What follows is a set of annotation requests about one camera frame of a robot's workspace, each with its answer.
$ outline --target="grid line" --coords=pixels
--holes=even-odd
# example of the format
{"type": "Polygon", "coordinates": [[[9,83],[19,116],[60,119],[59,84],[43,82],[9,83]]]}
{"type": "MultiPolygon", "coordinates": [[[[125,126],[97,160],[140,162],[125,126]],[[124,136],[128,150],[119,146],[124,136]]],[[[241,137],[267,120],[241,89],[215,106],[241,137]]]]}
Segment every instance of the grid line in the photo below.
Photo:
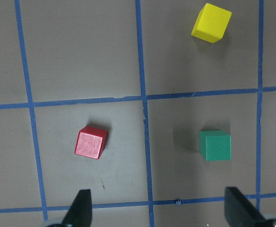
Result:
{"type": "MultiPolygon", "coordinates": [[[[197,91],[186,93],[170,93],[147,95],[147,100],[156,99],[170,99],[170,98],[194,98],[203,96],[225,96],[225,95],[241,95],[241,94],[254,94],[258,92],[258,88],[243,88],[243,89],[227,89],[227,90],[212,90],[212,91],[197,91]]],[[[262,92],[276,92],[276,87],[264,87],[262,92]]],[[[97,103],[114,103],[114,102],[130,102],[142,101],[141,96],[126,96],[123,98],[105,97],[105,98],[87,98],[87,99],[70,99],[70,100],[57,100],[45,102],[33,102],[33,107],[49,107],[59,105],[76,105],[76,104],[97,104],[97,103]]],[[[4,109],[19,109],[28,108],[29,103],[13,103],[13,104],[0,104],[0,110],[4,109]]]]}
{"type": "Polygon", "coordinates": [[[263,99],[263,24],[264,22],[264,0],[259,0],[259,43],[258,43],[258,98],[257,98],[257,134],[256,134],[256,208],[260,210],[261,198],[261,117],[263,99]]]}
{"type": "MultiPolygon", "coordinates": [[[[245,195],[247,199],[269,199],[276,198],[276,193],[268,194],[247,194],[245,195]]],[[[224,201],[224,197],[209,197],[209,198],[197,198],[197,199],[183,199],[181,204],[194,204],[194,203],[208,203],[208,202],[218,202],[224,201]]],[[[176,200],[162,200],[162,201],[153,201],[153,205],[174,205],[176,200]]],[[[104,203],[104,204],[93,204],[93,209],[102,209],[102,208],[116,208],[116,207],[136,207],[136,206],[148,206],[149,201],[139,201],[139,202],[121,202],[121,203],[104,203]]],[[[70,206],[56,206],[56,207],[47,207],[47,211],[59,211],[59,210],[68,210],[70,206]]],[[[0,213],[19,213],[19,212],[35,212],[42,211],[42,207],[33,207],[33,208],[8,208],[0,209],[0,213]]]]}
{"type": "Polygon", "coordinates": [[[39,192],[40,192],[40,198],[41,198],[41,204],[42,204],[43,219],[46,221],[48,219],[47,203],[45,199],[45,192],[44,192],[44,185],[43,185],[42,164],[41,164],[40,154],[39,154],[35,111],[33,107],[32,90],[31,90],[29,70],[28,70],[28,64],[27,64],[27,58],[26,58],[26,46],[25,46],[24,32],[23,32],[23,26],[22,26],[22,20],[21,20],[20,3],[19,3],[19,0],[15,0],[14,3],[15,3],[15,13],[16,13],[16,21],[17,21],[20,54],[21,54],[25,84],[26,84],[26,95],[28,99],[30,119],[31,119],[31,128],[32,128],[39,192]]]}
{"type": "Polygon", "coordinates": [[[143,43],[142,43],[142,22],[141,22],[141,5],[140,0],[135,0],[136,6],[136,29],[137,29],[137,45],[138,45],[138,63],[139,63],[139,77],[140,90],[144,114],[144,140],[146,152],[147,165],[147,195],[148,195],[148,214],[150,227],[155,226],[154,221],[154,207],[153,207],[153,189],[152,189],[152,169],[151,169],[151,154],[149,145],[149,128],[148,128],[148,110],[147,110],[147,93],[146,82],[144,75],[144,59],[143,59],[143,43]]]}

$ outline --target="red cube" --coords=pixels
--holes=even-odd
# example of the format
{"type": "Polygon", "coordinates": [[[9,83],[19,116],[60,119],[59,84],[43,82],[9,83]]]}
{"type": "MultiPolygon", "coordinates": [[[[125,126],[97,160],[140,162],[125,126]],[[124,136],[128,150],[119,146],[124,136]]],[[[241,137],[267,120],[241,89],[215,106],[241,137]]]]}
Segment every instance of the red cube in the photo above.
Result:
{"type": "Polygon", "coordinates": [[[102,129],[84,127],[79,131],[75,154],[99,159],[104,151],[108,132],[102,129]]]}

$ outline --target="blue tape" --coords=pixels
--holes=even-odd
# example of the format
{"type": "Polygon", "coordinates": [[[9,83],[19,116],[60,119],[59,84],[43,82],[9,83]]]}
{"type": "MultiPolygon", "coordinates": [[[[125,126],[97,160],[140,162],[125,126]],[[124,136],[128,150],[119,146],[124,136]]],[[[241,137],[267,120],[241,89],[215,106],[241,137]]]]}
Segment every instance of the blue tape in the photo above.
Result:
{"type": "Polygon", "coordinates": [[[276,87],[264,87],[263,92],[274,92],[276,91],[276,87]]]}
{"type": "Polygon", "coordinates": [[[152,170],[151,170],[151,155],[150,155],[149,131],[148,131],[146,82],[145,82],[145,75],[144,75],[140,0],[135,0],[135,6],[136,6],[136,27],[137,27],[140,90],[141,90],[141,97],[142,97],[143,114],[144,114],[144,118],[145,118],[144,119],[144,137],[145,137],[146,165],[147,165],[147,192],[148,192],[148,201],[149,201],[149,205],[148,205],[149,224],[150,224],[150,227],[154,227],[155,222],[154,222],[154,208],[153,208],[152,170]]]}
{"type": "Polygon", "coordinates": [[[147,99],[153,100],[153,99],[188,98],[188,97],[200,97],[200,96],[252,94],[252,93],[257,93],[257,91],[258,89],[256,88],[216,90],[216,91],[197,91],[197,92],[176,93],[176,94],[148,95],[147,99]]]}
{"type": "Polygon", "coordinates": [[[127,96],[123,98],[90,98],[90,99],[73,99],[49,102],[35,102],[34,107],[42,106],[58,106],[58,105],[75,105],[75,104],[94,104],[94,103],[115,103],[115,102],[128,102],[142,100],[141,96],[127,96]]]}
{"type": "Polygon", "coordinates": [[[18,108],[28,108],[28,103],[15,103],[15,104],[0,104],[0,110],[2,109],[18,109],[18,108]]]}
{"type": "Polygon", "coordinates": [[[33,107],[33,98],[32,98],[27,58],[26,58],[26,46],[25,46],[24,32],[23,32],[23,27],[22,27],[22,19],[21,19],[19,0],[14,0],[14,3],[15,3],[15,13],[16,13],[16,20],[17,20],[17,30],[18,30],[21,60],[22,60],[22,64],[23,64],[24,78],[25,78],[25,84],[26,84],[26,94],[27,94],[29,112],[30,112],[30,118],[31,118],[31,127],[32,127],[36,167],[37,167],[37,176],[38,176],[38,183],[39,183],[39,192],[40,192],[40,197],[41,197],[43,219],[46,221],[48,219],[47,204],[46,204],[44,185],[43,185],[43,172],[42,172],[42,165],[41,165],[39,147],[38,147],[35,112],[34,112],[34,107],[33,107]]]}
{"type": "Polygon", "coordinates": [[[224,201],[224,197],[212,197],[212,198],[182,200],[182,204],[203,203],[203,202],[220,202],[220,201],[224,201]]]}
{"type": "Polygon", "coordinates": [[[260,195],[260,198],[276,198],[276,193],[263,194],[260,195]]]}
{"type": "MultiPolygon", "coordinates": [[[[259,0],[259,55],[258,55],[258,100],[257,100],[257,141],[256,141],[256,194],[261,194],[261,117],[263,99],[263,26],[264,26],[264,0],[259,0]]],[[[256,208],[260,210],[260,197],[256,198],[256,208]]]]}
{"type": "Polygon", "coordinates": [[[41,207],[32,207],[32,208],[8,208],[8,209],[0,209],[1,213],[20,213],[20,212],[37,212],[42,211],[41,207]]]}

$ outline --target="yellow cube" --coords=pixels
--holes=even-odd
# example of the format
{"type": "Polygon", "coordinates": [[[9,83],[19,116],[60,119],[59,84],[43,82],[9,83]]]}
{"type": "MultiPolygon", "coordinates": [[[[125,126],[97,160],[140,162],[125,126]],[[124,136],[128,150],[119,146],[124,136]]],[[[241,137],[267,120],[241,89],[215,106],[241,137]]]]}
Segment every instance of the yellow cube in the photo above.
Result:
{"type": "Polygon", "coordinates": [[[212,4],[205,4],[199,12],[191,35],[210,43],[222,39],[232,13],[212,4]]]}

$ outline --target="green cube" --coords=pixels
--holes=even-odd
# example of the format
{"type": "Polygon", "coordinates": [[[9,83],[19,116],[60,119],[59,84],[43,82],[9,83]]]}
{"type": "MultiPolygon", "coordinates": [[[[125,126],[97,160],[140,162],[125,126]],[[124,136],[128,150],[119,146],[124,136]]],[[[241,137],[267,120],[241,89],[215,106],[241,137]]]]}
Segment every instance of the green cube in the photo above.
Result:
{"type": "Polygon", "coordinates": [[[199,148],[206,161],[231,160],[231,136],[224,131],[200,131],[199,148]]]}

